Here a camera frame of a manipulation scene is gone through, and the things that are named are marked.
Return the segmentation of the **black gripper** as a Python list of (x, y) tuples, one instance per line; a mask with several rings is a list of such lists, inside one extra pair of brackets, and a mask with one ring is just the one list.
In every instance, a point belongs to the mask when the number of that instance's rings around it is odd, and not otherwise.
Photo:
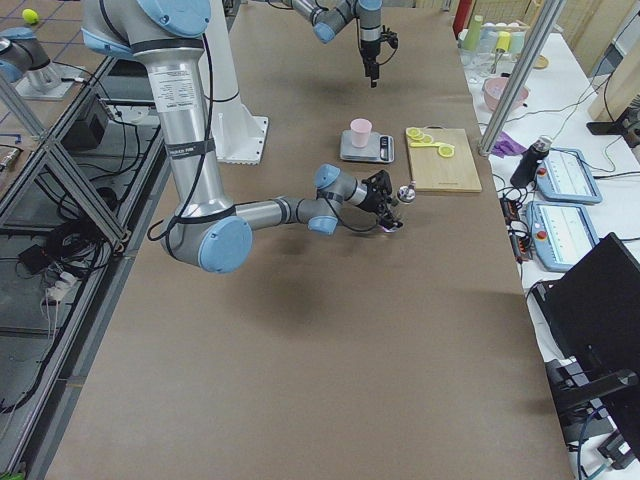
[(403, 227), (401, 218), (392, 211), (388, 211), (391, 190), (379, 185), (365, 185), (366, 195), (358, 204), (358, 208), (378, 215), (378, 225), (384, 231), (398, 231)]
[(365, 76), (370, 80), (370, 87), (376, 88), (379, 80), (379, 64), (377, 57), (380, 54), (381, 40), (360, 40), (359, 50), (364, 62)]

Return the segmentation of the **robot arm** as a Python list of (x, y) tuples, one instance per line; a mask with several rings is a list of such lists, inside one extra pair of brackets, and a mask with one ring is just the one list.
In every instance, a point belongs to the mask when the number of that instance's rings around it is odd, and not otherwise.
[(215, 44), (229, 40), (220, 2), (88, 1), (82, 33), (89, 49), (146, 69), (180, 199), (159, 235), (171, 257), (228, 273), (247, 259), (256, 230), (300, 223), (330, 235), (342, 222), (344, 203), (373, 214), (382, 229), (401, 227), (385, 172), (359, 180), (325, 164), (315, 174), (312, 199), (237, 204), (225, 194), (216, 149), (230, 132), (213, 124), (214, 89), (233, 79), (235, 68), (230, 54), (214, 60)]
[(381, 1), (337, 1), (333, 7), (321, 6), (317, 1), (280, 1), (279, 9), (297, 12), (313, 27), (316, 37), (323, 43), (331, 42), (352, 21), (357, 24), (358, 51), (364, 66), (365, 77), (375, 88), (379, 80), (378, 56), (383, 43)]

